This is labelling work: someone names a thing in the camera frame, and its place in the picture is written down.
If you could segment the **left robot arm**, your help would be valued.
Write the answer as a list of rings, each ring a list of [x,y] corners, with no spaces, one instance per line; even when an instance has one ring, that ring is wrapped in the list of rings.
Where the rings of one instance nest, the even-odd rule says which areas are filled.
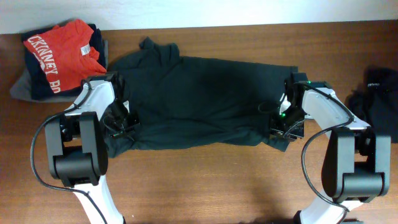
[[[59,190],[74,194],[90,223],[125,223],[111,196],[106,173],[111,140],[132,140],[137,116],[123,96],[117,73],[83,80],[81,93],[44,124],[50,175]]]

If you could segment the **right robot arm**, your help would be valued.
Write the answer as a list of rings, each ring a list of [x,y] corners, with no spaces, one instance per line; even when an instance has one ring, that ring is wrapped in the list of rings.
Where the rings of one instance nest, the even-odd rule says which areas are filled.
[[[390,188],[391,137],[376,132],[336,96],[327,82],[311,82],[294,72],[285,80],[285,91],[271,112],[270,134],[288,142],[303,137],[303,124],[313,119],[320,131],[304,144],[300,163],[305,181],[316,197],[297,211],[293,223],[347,223],[347,214],[384,196]],[[322,190],[312,184],[306,153],[317,137],[328,145],[321,170]]]

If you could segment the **dark green t-shirt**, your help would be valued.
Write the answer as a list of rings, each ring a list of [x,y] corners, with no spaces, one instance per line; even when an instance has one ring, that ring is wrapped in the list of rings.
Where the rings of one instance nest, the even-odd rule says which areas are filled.
[[[147,38],[110,69],[123,78],[124,100],[139,120],[129,137],[106,139],[110,157],[216,142],[280,151],[289,145],[271,136],[266,108],[277,107],[295,66],[186,57],[175,44]]]

